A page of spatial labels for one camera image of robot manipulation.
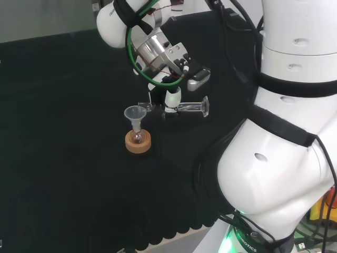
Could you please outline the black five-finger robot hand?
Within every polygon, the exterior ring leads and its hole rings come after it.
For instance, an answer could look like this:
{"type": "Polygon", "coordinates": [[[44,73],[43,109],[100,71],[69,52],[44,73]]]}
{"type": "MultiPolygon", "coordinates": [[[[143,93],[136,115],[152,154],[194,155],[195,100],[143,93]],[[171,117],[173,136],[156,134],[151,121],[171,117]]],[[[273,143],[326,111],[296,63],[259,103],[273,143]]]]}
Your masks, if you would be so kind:
{"type": "MultiPolygon", "coordinates": [[[[174,63],[180,66],[182,74],[187,78],[187,90],[194,92],[206,84],[211,71],[199,65],[189,54],[184,54],[180,60],[174,63]]],[[[148,84],[150,104],[146,106],[148,111],[161,111],[164,116],[177,115],[182,112],[201,112],[204,117],[209,114],[209,99],[207,96],[201,102],[182,102],[182,89],[179,84],[168,86],[169,83],[179,80],[181,76],[166,66],[154,80],[160,82],[160,86],[148,84]]]]}

